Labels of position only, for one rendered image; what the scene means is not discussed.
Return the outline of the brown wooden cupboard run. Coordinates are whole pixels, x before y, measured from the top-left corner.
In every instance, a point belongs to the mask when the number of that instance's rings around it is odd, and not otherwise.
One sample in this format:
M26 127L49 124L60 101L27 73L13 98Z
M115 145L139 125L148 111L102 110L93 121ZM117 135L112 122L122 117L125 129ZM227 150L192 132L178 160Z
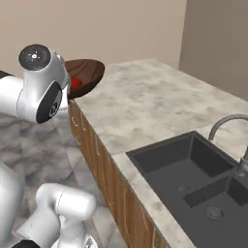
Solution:
M70 118L80 151L128 248L169 248L75 100L70 101Z

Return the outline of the grey curved tap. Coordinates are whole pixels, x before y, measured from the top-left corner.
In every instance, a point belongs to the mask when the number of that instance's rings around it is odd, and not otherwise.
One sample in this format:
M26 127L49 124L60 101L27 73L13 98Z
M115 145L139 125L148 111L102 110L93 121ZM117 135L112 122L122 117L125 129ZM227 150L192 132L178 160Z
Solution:
M208 139L214 140L214 137L215 137L217 130L225 123L227 123L231 120L235 120L235 119L246 120L248 122L248 115L242 114L242 113L236 113L236 114L230 114L228 116L221 118L211 128L210 133L208 135ZM236 166L236 173L239 176L248 175L248 146L246 148L244 155L240 158L239 163Z

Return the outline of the dark grey double sink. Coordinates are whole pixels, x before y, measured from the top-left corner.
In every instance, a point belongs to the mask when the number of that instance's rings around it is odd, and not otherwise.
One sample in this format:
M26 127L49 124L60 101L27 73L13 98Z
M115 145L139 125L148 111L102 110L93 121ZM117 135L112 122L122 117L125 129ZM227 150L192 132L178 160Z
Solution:
M248 176L193 131L127 156L197 248L248 248Z

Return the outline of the dark brown wooden bowl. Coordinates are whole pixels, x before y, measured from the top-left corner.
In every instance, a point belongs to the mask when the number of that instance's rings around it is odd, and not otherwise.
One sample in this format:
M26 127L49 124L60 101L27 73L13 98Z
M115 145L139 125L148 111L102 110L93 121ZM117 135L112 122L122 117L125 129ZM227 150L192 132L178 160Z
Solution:
M70 88L69 98L79 98L90 91L101 81L105 73L105 65L94 59L76 59L66 62L66 69L70 77L80 78L82 85Z

